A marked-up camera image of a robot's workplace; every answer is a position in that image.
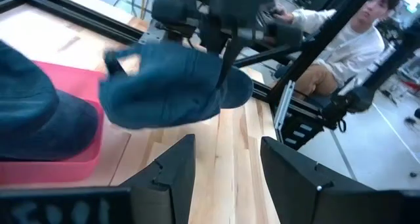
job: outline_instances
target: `white shirt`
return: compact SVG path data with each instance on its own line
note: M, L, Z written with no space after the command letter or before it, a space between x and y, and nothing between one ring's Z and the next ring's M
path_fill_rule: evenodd
M349 41L355 41L361 34L356 33L350 24L348 23L338 34L335 36L333 41L322 51L318 58L328 61L328 58L332 53L339 48L341 45L348 43Z
M312 34L335 13L335 10L295 10L293 25ZM325 66L342 87L349 78L365 72L384 49L382 36L376 28L358 34L347 24L313 64Z

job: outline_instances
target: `metal bracket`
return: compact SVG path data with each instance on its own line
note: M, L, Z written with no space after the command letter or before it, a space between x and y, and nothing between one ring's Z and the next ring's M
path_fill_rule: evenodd
M147 42L161 42L167 38L167 31L160 28L161 23L157 20L150 21L149 28L142 37L138 40L140 44L146 44Z
M277 107L276 116L274 117L274 128L282 129L284 120L286 118L287 109L289 108L293 92L295 90L295 82L289 81L283 90L280 104Z

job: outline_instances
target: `khaki pants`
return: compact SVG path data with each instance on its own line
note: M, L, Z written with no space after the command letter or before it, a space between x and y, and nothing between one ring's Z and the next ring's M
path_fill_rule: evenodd
M329 96L337 87L333 74L326 67L320 65L309 66L295 84L295 90L307 96L311 94ZM299 99L305 98L299 93L294 96Z

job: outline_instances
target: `red cloth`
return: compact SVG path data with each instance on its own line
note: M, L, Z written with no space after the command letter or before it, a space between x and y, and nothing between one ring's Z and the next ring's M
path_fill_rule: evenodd
M35 63L48 75L57 89L83 100L99 103L99 81L106 77L105 74L46 62Z
M404 82L408 87L411 87L414 90L420 90L420 85L413 82Z

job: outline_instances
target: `dark blue hat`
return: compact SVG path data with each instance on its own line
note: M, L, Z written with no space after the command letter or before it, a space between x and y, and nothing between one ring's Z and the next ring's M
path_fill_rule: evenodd
M115 71L117 58L140 54L135 76ZM177 43L135 45L105 57L110 76L100 85L100 102L112 123L128 129L171 127L209 119L221 108L245 104L251 78L232 67L217 87L222 59Z
M41 69L0 41L0 160L72 157L97 127L92 105L56 91Z

